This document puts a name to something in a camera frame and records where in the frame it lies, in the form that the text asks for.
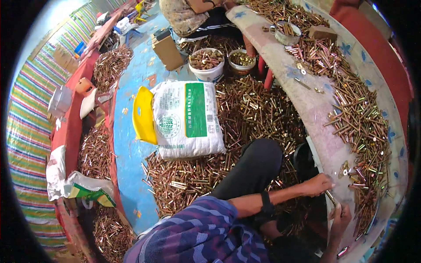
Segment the floor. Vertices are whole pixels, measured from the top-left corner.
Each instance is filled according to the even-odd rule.
[[[167,28],[168,21],[161,14],[157,3],[148,11],[148,22],[137,31],[142,37],[130,39],[133,50],[128,68],[120,78],[117,91],[114,122],[114,147],[117,162],[117,180],[126,217],[134,232],[139,234],[158,221],[154,197],[142,179],[145,178],[141,163],[156,150],[156,146],[136,140],[132,124],[133,97],[141,86],[148,89],[165,80],[196,80],[186,65],[178,70],[167,71],[151,47],[155,31]]]

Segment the yellow object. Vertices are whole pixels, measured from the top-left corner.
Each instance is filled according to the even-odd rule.
[[[152,115],[152,98],[154,95],[141,86],[133,102],[133,127],[136,136],[145,142],[157,145]]]
[[[142,11],[142,8],[143,8],[143,2],[144,2],[144,1],[145,1],[145,0],[141,1],[139,4],[137,4],[137,5],[135,6],[136,11],[139,13],[139,14],[136,16],[136,18],[134,19],[134,22],[135,22],[135,23],[136,23],[136,21],[137,21],[137,20],[147,22],[147,21],[146,21],[146,19],[140,18],[142,15],[151,16],[151,15],[148,15],[147,13],[144,13],[144,12]]]

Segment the plaid shirt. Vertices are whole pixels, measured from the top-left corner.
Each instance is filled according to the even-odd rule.
[[[227,201],[205,196],[156,226],[134,244],[125,263],[269,262],[261,237],[237,221]]]

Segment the striped tarp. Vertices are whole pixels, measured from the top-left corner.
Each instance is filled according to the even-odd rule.
[[[115,8],[123,3],[122,0],[104,2]],[[54,61],[53,52],[61,45],[73,54],[81,41],[88,43],[97,13],[92,3],[72,13],[72,19],[37,56],[25,62],[10,93],[6,143],[13,186],[26,220],[52,257],[57,252],[66,252],[67,239],[46,190],[45,157],[51,151],[48,136],[53,127],[47,120],[47,107],[54,90],[70,77]]]

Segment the black electrical device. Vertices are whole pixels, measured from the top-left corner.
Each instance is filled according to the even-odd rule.
[[[166,29],[160,29],[158,31],[156,31],[154,33],[155,38],[157,39],[157,41],[161,41],[164,38],[166,38],[167,36],[169,36],[171,34],[171,31],[166,28]]]

